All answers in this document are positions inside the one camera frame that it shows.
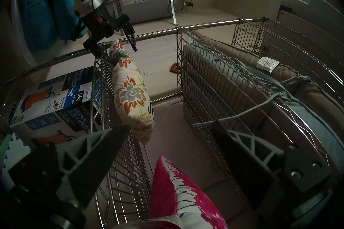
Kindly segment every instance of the wire basket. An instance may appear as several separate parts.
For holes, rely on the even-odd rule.
[[[102,130],[122,125],[114,107],[114,92],[111,83],[113,66],[103,59],[95,59],[92,80],[90,117],[93,125]],[[33,86],[29,77],[17,77],[11,84],[0,109],[2,133],[7,134],[11,116],[24,91]],[[139,142],[131,135],[123,143],[105,180],[95,193],[97,217],[102,229],[148,218],[151,185],[142,157]]]
[[[301,75],[309,76],[344,105],[344,66],[294,29],[269,18],[261,23],[243,20],[242,24],[236,25],[232,45],[260,57],[275,59]]]
[[[244,26],[244,24],[236,26],[234,39],[238,39],[238,32],[241,32],[238,29],[240,26]],[[261,26],[257,26],[257,35],[260,29]],[[184,104],[196,123],[237,115],[264,102],[273,94],[273,91],[254,75],[243,70],[235,61],[188,29],[181,28],[179,32],[177,62],[182,71],[178,73],[178,91],[182,93]],[[256,39],[261,41],[261,34],[260,37],[254,36],[255,39],[253,37],[249,39],[252,35],[253,33],[247,33],[238,46],[247,47],[251,43],[256,43]],[[256,48],[255,50],[262,51],[257,47],[262,46],[252,45],[251,50]],[[240,197],[249,207],[245,195],[232,177],[231,170],[211,135],[211,126],[204,125],[199,128],[231,177]],[[331,168],[335,176],[337,174],[330,156],[316,135],[280,98],[273,99],[269,104],[251,111],[247,115],[226,121],[224,128],[263,138],[282,150],[290,145],[305,148],[318,156],[323,165]]]
[[[109,60],[105,51],[104,58]],[[91,108],[90,111],[94,124],[99,121],[99,117],[101,118],[102,130],[123,124],[114,106],[114,91],[111,82],[113,66],[107,61],[95,58],[92,101],[96,108]],[[103,89],[95,94],[94,89],[99,82]],[[98,94],[100,94],[100,101],[95,100]],[[99,193],[95,195],[98,220],[102,228],[112,228],[123,222],[148,219],[151,186],[139,142],[131,133],[107,173],[106,183],[107,192],[102,187],[98,189],[100,196],[106,200],[105,209],[100,209]],[[112,215],[108,215],[109,206],[113,210],[114,220]]]

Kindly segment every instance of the pink pillow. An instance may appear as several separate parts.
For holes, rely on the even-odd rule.
[[[151,192],[149,218],[178,215],[184,229],[228,228],[207,195],[176,166],[160,156]]]

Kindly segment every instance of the blue cushion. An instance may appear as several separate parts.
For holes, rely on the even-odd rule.
[[[50,48],[57,39],[50,0],[21,0],[25,40],[31,51]]]
[[[71,40],[79,22],[79,18],[71,10],[73,4],[74,0],[54,0],[56,26],[62,40]],[[84,36],[86,32],[87,28],[79,34],[78,38]]]

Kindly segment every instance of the floral pillow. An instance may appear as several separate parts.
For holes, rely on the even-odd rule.
[[[147,144],[153,131],[154,116],[144,79],[122,43],[116,40],[110,48],[115,108],[124,124],[131,127],[137,140]]]
[[[155,167],[149,218],[178,215],[183,229],[227,228],[207,195],[176,166],[160,156]]]

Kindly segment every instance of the product box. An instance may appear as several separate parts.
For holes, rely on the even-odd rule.
[[[90,133],[92,76],[93,67],[89,67],[25,91],[13,114],[11,130],[31,148],[48,141],[57,145]],[[98,130],[100,123],[95,124]]]

